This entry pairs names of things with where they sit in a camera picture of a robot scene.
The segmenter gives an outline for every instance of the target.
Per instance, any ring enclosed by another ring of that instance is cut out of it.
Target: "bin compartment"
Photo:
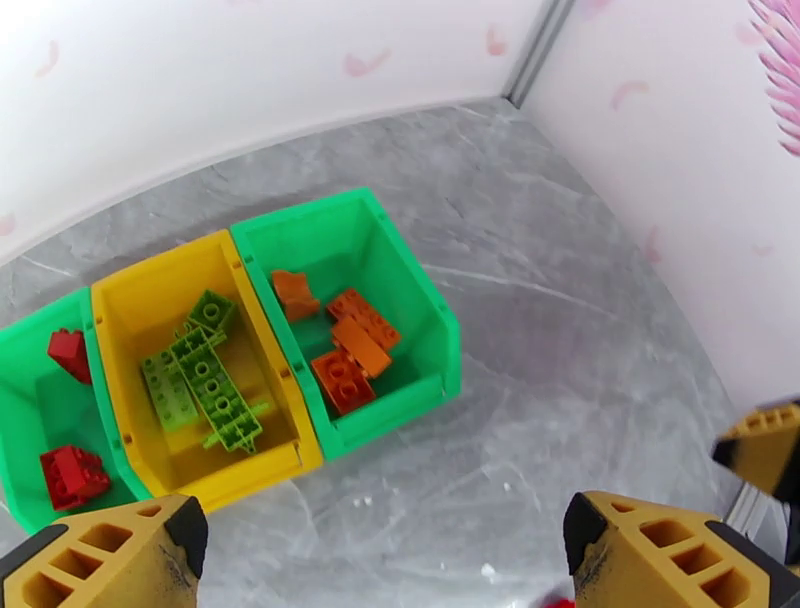
[[[53,332],[84,335],[91,384],[83,384],[47,354]],[[45,306],[0,331],[0,478],[9,510],[33,534],[63,517],[50,502],[39,457],[65,446],[100,456],[111,488],[68,513],[149,499],[127,460],[115,457],[116,423],[92,320],[89,288]]]
[[[255,450],[204,447],[205,416],[165,430],[140,364],[176,341],[210,290],[235,304],[214,351],[262,431]],[[230,234],[197,239],[95,283],[95,325],[122,447],[154,496],[197,496],[206,511],[322,464],[302,393],[259,305]]]
[[[459,326],[369,190],[290,207],[231,227],[239,254],[308,404],[327,459],[337,458],[455,397],[461,388]],[[306,274],[320,312],[289,323],[274,270]],[[341,415],[323,398],[312,360],[334,351],[325,307],[355,289],[401,339],[370,380],[377,398]]]

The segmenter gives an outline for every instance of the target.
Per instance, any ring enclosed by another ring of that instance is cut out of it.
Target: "marble surface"
[[[210,516],[201,607],[528,607],[567,579],[561,519],[604,489],[723,515],[735,414],[603,202],[504,101],[219,163],[0,268],[0,325],[231,222],[368,186],[459,317],[458,400]],[[0,513],[0,553],[22,539]]]

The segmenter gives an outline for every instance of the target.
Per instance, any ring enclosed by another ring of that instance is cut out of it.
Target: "orange brick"
[[[401,336],[397,330],[352,287],[328,304],[327,310],[337,321],[348,316],[355,319],[369,337],[386,352],[400,342]]]
[[[361,369],[341,350],[312,360],[311,369],[342,416],[375,400],[375,391]]]
[[[290,323],[314,316],[319,311],[319,300],[311,293],[306,273],[273,270],[272,287]]]
[[[370,378],[380,376],[392,363],[392,358],[352,317],[344,317],[337,322],[331,333],[333,343],[347,351]]]

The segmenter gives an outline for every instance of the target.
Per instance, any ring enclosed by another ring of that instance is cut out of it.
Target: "green lego brick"
[[[247,407],[202,328],[180,338],[170,352],[214,430],[204,447],[222,443],[228,452],[241,448],[254,453],[255,437],[263,430],[255,412],[269,406]]]
[[[189,321],[185,321],[183,326],[181,327],[181,329],[176,329],[175,330],[175,332],[174,332],[175,342],[173,342],[173,344],[177,344],[181,339],[183,339],[184,337],[188,336],[189,333],[193,332],[195,329],[197,329],[197,327],[195,325],[192,325],[191,323],[189,323]],[[225,340],[228,339],[228,337],[222,332],[218,332],[218,333],[212,334],[210,336],[205,332],[203,332],[203,333],[206,336],[206,340],[208,341],[208,343],[212,347],[219,346]],[[180,372],[181,371],[181,368],[178,365],[178,362],[175,360],[175,357],[172,357],[171,355],[170,355],[170,362],[167,364],[167,369],[169,371],[176,371],[176,372]]]
[[[172,355],[162,351],[141,363],[150,400],[165,431],[175,431],[199,417],[186,381],[175,370]]]
[[[206,336],[221,334],[224,340],[235,313],[235,303],[207,289],[189,313],[189,322],[202,327]]]

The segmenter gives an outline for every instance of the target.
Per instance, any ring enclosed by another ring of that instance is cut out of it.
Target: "wall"
[[[214,161],[496,96],[541,1],[1,3],[0,263]]]
[[[754,7],[578,0],[524,106],[639,241],[743,409],[800,392],[800,0]]]

